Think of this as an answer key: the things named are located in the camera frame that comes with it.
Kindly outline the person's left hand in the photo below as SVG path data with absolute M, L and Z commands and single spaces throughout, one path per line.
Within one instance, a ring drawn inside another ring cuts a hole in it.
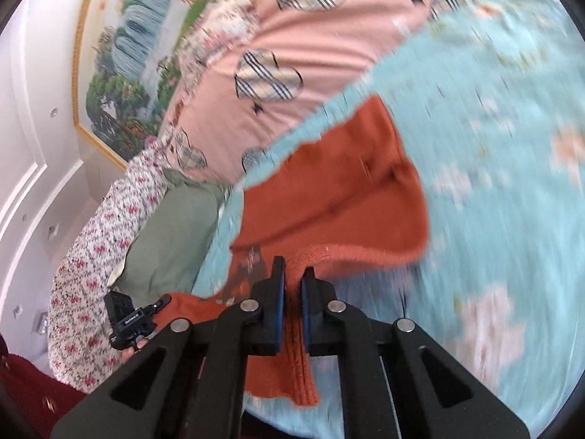
M 132 358 L 133 355 L 135 355 L 136 353 L 138 353 L 148 343 L 149 343 L 149 340 L 147 338 L 140 338 L 136 343 L 134 343 L 129 348 L 124 349 L 122 351 L 122 353 L 121 353 L 121 361 L 123 363 L 128 362 Z

